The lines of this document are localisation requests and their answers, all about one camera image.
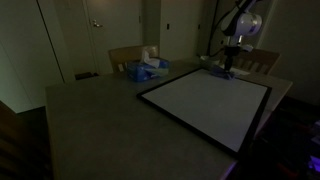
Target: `table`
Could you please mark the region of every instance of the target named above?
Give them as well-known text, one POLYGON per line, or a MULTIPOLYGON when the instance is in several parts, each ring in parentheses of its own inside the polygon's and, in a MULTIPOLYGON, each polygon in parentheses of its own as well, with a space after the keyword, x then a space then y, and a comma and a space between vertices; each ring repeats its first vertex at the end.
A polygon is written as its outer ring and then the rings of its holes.
POLYGON ((292 82, 269 75, 250 73, 249 75, 240 75, 240 79, 255 82, 272 88, 269 100, 267 102, 265 111, 262 114, 260 123, 257 127, 256 135, 263 128, 272 112, 276 109, 282 98, 286 95, 292 86, 292 82))
MULTIPOLYGON (((195 61, 175 61, 168 76, 147 82, 136 83, 125 73, 115 73, 48 87, 55 179, 224 176, 235 159, 136 98, 137 93, 197 67, 195 61)), ((275 92, 274 99, 281 99, 286 90, 279 86, 275 92)), ((272 99, 268 107, 276 102, 272 99)))

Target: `chair back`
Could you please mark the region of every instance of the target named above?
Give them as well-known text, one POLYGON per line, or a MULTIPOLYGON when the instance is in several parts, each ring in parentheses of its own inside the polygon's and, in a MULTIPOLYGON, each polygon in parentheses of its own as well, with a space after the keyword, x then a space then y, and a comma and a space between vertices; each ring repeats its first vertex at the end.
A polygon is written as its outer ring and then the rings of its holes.
POLYGON ((0 101, 0 173, 17 179, 51 177, 49 147, 0 101))
POLYGON ((157 45, 131 46, 109 50, 113 72, 120 72, 122 69, 126 70, 128 61, 140 60, 143 50, 146 50, 150 57, 159 57, 157 45))
POLYGON ((251 52, 240 52, 233 62, 233 67, 268 75, 279 56, 280 53, 261 49, 253 49, 251 52))

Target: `white board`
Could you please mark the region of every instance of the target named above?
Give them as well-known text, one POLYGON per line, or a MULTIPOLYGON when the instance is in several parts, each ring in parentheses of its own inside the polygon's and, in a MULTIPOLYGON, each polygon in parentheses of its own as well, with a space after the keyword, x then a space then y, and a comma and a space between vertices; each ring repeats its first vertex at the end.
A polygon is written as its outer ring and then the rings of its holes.
POLYGON ((198 70, 141 96, 238 152, 267 90, 198 70))

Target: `white door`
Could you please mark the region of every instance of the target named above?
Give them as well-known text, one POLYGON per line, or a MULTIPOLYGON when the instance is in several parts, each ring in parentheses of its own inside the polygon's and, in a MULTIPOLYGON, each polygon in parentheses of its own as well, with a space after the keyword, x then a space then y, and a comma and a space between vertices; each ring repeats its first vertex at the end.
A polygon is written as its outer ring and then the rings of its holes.
POLYGON ((160 57, 177 60, 196 56, 203 0, 162 0, 160 57))
POLYGON ((84 1, 91 22, 98 72, 111 73, 108 50, 142 44, 141 0, 84 1))
POLYGON ((63 79, 37 0, 1 0, 0 22, 1 100, 16 112, 44 106, 45 87, 63 79))

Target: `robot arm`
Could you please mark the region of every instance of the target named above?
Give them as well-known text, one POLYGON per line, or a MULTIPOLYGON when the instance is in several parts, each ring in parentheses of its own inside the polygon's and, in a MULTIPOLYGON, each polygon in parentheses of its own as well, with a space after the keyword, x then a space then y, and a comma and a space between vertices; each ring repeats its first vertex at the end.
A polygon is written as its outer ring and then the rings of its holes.
POLYGON ((223 19, 221 30, 226 36, 248 36, 256 34, 262 23, 259 15, 248 10, 257 0, 242 0, 241 3, 223 19))
MULTIPOLYGON (((233 56, 237 56, 242 49, 242 36, 254 35, 260 30, 261 17, 248 12, 256 2, 257 0, 242 0, 222 21, 221 30, 227 36, 224 52, 227 56, 225 61, 225 72, 227 73, 230 72, 233 56)), ((252 46, 247 45, 244 49, 251 51, 252 46)))

